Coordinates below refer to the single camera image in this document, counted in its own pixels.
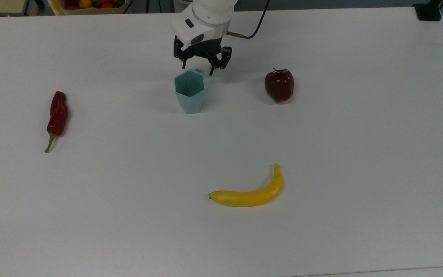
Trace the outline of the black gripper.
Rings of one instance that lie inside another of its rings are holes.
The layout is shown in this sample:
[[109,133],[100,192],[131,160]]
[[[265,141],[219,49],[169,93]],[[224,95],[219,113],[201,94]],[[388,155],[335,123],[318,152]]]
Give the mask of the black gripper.
[[188,46],[183,50],[184,44],[179,37],[176,36],[173,45],[173,56],[179,58],[182,62],[183,70],[186,68],[187,61],[191,57],[198,56],[207,58],[211,65],[209,75],[212,76],[215,69],[225,69],[232,56],[232,48],[229,46],[221,47],[222,41],[222,38],[209,39],[205,42],[199,42]]

